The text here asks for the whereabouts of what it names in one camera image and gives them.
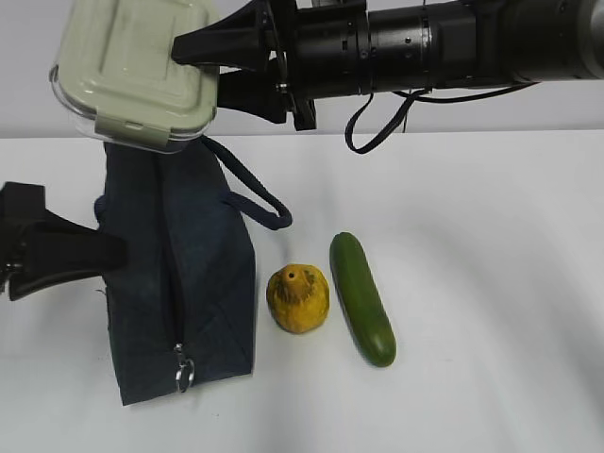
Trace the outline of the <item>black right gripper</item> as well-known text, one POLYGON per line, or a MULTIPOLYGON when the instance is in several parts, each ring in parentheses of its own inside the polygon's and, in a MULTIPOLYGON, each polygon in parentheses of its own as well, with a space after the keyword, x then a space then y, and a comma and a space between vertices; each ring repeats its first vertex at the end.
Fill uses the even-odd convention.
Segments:
POLYGON ((311 8, 295 1, 246 4, 214 24, 176 36, 171 58, 180 65, 241 69, 220 74, 218 107, 276 125, 291 114, 298 131, 317 127, 315 100, 372 91, 365 1, 311 8), (269 58, 269 52, 276 56, 269 58))

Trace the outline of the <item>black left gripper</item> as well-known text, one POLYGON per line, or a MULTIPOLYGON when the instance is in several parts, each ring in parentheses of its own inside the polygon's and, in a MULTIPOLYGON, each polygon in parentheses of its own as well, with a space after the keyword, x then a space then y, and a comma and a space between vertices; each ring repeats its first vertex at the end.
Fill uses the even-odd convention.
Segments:
POLYGON ((45 214, 43 186, 2 187, 1 292, 10 301, 126 265, 124 240, 45 214))

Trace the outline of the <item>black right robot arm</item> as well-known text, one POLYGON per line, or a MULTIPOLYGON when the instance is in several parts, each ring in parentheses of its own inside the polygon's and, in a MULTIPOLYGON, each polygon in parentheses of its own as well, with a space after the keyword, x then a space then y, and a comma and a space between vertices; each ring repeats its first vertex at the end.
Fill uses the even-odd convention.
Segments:
POLYGON ((599 1, 449 1, 371 11, 252 1, 177 36, 180 65, 225 69, 218 105, 298 130, 318 99, 489 89, 603 76, 599 1))

